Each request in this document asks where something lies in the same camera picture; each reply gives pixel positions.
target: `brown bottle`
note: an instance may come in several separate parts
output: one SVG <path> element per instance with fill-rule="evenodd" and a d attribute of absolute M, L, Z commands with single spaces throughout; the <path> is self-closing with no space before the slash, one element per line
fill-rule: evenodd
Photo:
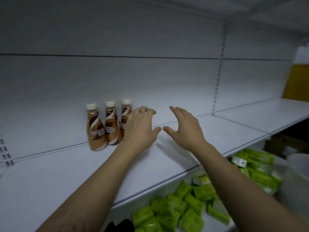
<path fill-rule="evenodd" d="M 98 116 L 97 105 L 87 104 L 87 135 L 89 147 L 92 151 L 100 151 L 106 147 L 105 128 Z"/>
<path fill-rule="evenodd" d="M 114 146 L 122 141 L 121 133 L 118 127 L 117 111 L 115 102 L 106 102 L 106 139 L 107 144 Z"/>
<path fill-rule="evenodd" d="M 122 117 L 121 117 L 121 136 L 125 136 L 126 123 L 129 114 L 132 112 L 131 99 L 122 100 Z"/>

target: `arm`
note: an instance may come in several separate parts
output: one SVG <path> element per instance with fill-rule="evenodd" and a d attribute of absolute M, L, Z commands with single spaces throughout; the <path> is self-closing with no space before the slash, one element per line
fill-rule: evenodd
<path fill-rule="evenodd" d="M 179 128 L 174 131 L 166 126 L 163 130 L 199 160 L 241 231 L 309 231 L 303 222 L 207 143 L 198 120 L 191 113 L 181 108 L 170 108 L 178 120 Z"/>
<path fill-rule="evenodd" d="M 124 141 L 37 232 L 97 232 L 101 229 L 130 165 L 140 152 L 154 143 L 161 131 L 160 127 L 151 128 L 153 114 L 154 110 L 141 107 L 129 115 Z"/>

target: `bottle cap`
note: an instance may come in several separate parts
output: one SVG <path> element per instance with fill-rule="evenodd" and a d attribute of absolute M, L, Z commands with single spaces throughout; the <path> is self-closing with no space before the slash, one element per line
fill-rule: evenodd
<path fill-rule="evenodd" d="M 131 104 L 131 99 L 123 99 L 123 100 L 122 100 L 122 104 L 123 104 L 123 105 L 129 105 L 129 104 Z"/>
<path fill-rule="evenodd" d="M 110 101 L 110 102 L 106 101 L 105 102 L 105 106 L 106 107 L 114 107 L 115 106 L 115 102 L 114 101 Z"/>
<path fill-rule="evenodd" d="M 86 104 L 87 110 L 97 109 L 96 103 Z"/>

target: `hand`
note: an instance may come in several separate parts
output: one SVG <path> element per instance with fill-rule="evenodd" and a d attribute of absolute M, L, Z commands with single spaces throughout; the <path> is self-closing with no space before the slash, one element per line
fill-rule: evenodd
<path fill-rule="evenodd" d="M 156 140 L 160 127 L 152 130 L 152 116 L 156 111 L 147 107 L 135 109 L 128 117 L 124 143 L 131 145 L 137 154 L 150 147 Z"/>
<path fill-rule="evenodd" d="M 164 126 L 163 130 L 182 148 L 195 152 L 195 149 L 205 143 L 205 138 L 198 120 L 185 109 L 172 107 L 170 109 L 178 120 L 178 131 Z"/>

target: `person's right hand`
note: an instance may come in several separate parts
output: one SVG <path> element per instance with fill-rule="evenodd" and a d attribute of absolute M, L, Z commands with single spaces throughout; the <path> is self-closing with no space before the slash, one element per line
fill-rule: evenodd
<path fill-rule="evenodd" d="M 182 148 L 195 152 L 198 146 L 206 143 L 198 120 L 185 109 L 172 107 L 170 109 L 178 120 L 178 131 L 164 126 L 163 130 Z"/>

